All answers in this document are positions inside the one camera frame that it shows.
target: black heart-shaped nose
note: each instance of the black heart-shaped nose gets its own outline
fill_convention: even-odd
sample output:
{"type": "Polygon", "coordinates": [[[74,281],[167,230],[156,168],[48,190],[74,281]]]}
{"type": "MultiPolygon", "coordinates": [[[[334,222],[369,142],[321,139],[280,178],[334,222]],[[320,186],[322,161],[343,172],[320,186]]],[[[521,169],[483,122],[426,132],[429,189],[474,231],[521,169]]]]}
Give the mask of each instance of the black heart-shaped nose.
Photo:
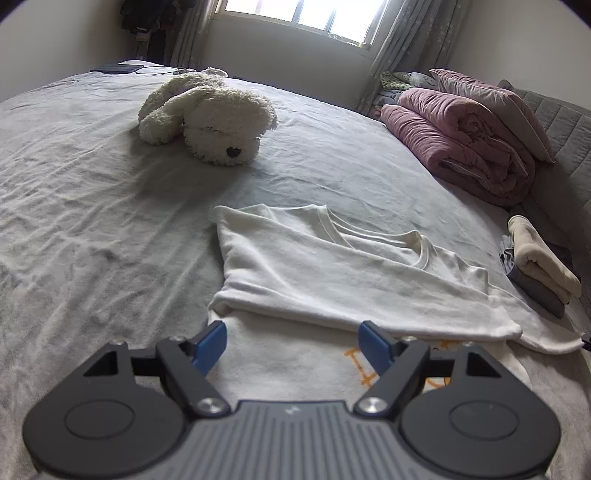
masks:
{"type": "Polygon", "coordinates": [[[240,152],[242,150],[240,150],[240,148],[234,148],[234,147],[229,147],[226,149],[226,153],[228,154],[228,157],[230,158],[236,158],[238,155],[240,155],[240,152]]]}

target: folded pink quilt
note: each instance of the folded pink quilt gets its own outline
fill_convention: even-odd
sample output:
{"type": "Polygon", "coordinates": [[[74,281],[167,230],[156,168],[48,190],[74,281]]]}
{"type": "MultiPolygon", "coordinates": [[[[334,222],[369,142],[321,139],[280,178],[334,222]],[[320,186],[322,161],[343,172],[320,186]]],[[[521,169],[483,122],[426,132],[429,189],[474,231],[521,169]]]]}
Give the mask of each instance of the folded pink quilt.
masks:
{"type": "Polygon", "coordinates": [[[433,175],[494,205],[513,206],[528,194],[535,163],[523,144],[474,100],[412,89],[381,120],[433,175]]]}

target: shirt neckline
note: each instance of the shirt neckline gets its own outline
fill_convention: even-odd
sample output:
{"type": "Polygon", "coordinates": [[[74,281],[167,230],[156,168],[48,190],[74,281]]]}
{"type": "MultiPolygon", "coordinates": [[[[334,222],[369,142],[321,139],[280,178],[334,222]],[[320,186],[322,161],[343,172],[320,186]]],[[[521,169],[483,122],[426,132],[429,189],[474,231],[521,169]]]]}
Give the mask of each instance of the shirt neckline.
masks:
{"type": "Polygon", "coordinates": [[[368,240],[386,241],[386,243],[395,247],[412,248],[412,244],[418,243],[420,247],[418,260],[408,266],[418,268],[419,270],[423,270],[427,266],[429,256],[428,240],[417,230],[411,230],[406,233],[372,232],[371,230],[365,230],[345,222],[342,218],[335,215],[326,205],[317,206],[316,212],[324,230],[330,239],[338,245],[357,250],[346,240],[339,230],[344,230],[347,233],[368,240]]]}

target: bed sheet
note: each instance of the bed sheet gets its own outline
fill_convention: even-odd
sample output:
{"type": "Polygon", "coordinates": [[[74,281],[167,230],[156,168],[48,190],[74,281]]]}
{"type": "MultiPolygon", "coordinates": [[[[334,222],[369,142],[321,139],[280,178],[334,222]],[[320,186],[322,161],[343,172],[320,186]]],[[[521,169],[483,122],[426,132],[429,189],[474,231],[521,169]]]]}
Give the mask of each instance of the bed sheet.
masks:
{"type": "MultiPolygon", "coordinates": [[[[279,127],[251,165],[211,166],[182,139],[153,147],[138,137],[139,107],[169,77],[88,73],[0,104],[2,478],[32,474],[22,420],[91,352],[113,338],[138,348],[204,326],[223,280],[216,205],[316,203],[369,230],[418,229],[521,295],[498,261],[507,212],[434,179],[381,123],[229,79],[267,95],[279,127]]],[[[563,426],[554,478],[588,478],[581,354],[511,347],[563,426]]]]}

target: gray curtain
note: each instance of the gray curtain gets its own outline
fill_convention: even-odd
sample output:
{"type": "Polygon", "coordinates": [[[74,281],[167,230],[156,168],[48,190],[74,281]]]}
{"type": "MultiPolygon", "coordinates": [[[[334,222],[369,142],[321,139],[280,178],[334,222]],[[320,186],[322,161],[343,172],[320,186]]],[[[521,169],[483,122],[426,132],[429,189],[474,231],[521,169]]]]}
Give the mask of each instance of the gray curtain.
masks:
{"type": "Polygon", "coordinates": [[[201,66],[201,57],[215,6],[216,0],[197,0],[195,7],[189,8],[183,14],[170,59],[171,66],[193,69],[201,66]]]}
{"type": "Polygon", "coordinates": [[[387,70],[423,72],[444,67],[470,0],[404,0],[369,69],[357,111],[367,114],[387,70]]]}

